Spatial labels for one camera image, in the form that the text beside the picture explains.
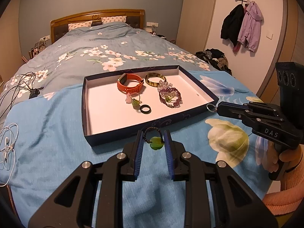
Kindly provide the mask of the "right hand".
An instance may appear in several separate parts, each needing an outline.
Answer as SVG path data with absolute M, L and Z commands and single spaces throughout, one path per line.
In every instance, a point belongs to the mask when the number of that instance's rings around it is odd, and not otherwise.
M 268 148 L 266 151 L 266 158 L 263 163 L 263 167 L 268 172 L 276 172 L 279 168 L 278 160 L 281 160 L 282 162 L 287 163 L 287 170 L 297 166 L 297 164 L 301 160 L 301 146 L 298 145 L 298 147 L 295 150 L 286 150 L 282 153 L 278 153 L 275 150 L 275 146 L 273 142 L 268 142 Z

